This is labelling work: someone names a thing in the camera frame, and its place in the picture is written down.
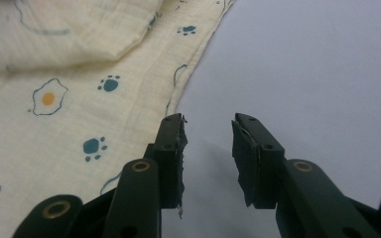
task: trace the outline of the paw print pattern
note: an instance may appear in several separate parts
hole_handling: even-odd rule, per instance
[[[87,157],[85,157],[85,160],[87,162],[91,160],[91,157],[94,157],[96,160],[101,158],[101,155],[99,155],[99,152],[105,151],[107,149],[107,146],[103,145],[103,142],[105,140],[106,139],[104,137],[101,137],[100,140],[92,138],[83,143],[82,149],[88,155]]]
[[[97,87],[97,89],[104,89],[104,91],[106,92],[113,91],[119,85],[119,78],[119,75],[116,75],[114,77],[113,75],[108,75],[106,79],[101,79],[100,85]]]
[[[195,34],[196,33],[196,27],[194,26],[188,26],[188,27],[182,27],[178,28],[178,34],[183,34],[184,36],[187,36],[188,34]]]

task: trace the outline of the towel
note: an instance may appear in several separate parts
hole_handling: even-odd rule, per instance
[[[88,0],[86,4],[93,2],[104,5],[110,1]],[[86,49],[90,42],[82,43],[82,49],[72,43],[78,60],[72,57],[69,67],[42,57],[21,60],[22,54],[19,59],[6,56],[13,66],[0,59],[0,237],[11,237],[31,209],[50,196],[73,194],[86,203],[116,186],[123,166],[143,157],[161,120],[175,112],[203,50],[233,3],[165,0],[158,7],[156,1],[148,2],[153,4],[151,9],[137,10],[145,15],[141,19],[142,24],[147,21],[146,30],[136,29],[134,37],[124,38],[134,43],[122,40],[120,47],[109,44],[113,39],[104,39],[108,42],[103,50],[98,46]],[[31,2],[0,4],[10,8],[15,3]],[[107,6],[99,11],[111,13],[113,8]],[[103,13],[93,14],[106,18]],[[64,29],[63,25],[43,24],[48,27],[45,30]],[[14,31],[24,32],[20,38],[38,34],[33,30],[36,27],[25,28]],[[80,28],[67,29],[76,36]],[[5,31],[0,29],[0,34],[5,37]],[[50,41],[56,37],[60,36],[40,36]],[[22,39],[7,41],[20,47]],[[35,49],[38,55],[53,50],[51,45]]]

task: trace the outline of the white table surface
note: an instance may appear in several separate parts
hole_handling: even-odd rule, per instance
[[[339,189],[381,199],[381,1],[236,0],[177,109],[188,119],[184,215],[163,237],[280,237],[274,210],[246,207],[231,120],[258,118],[287,159],[319,165]]]

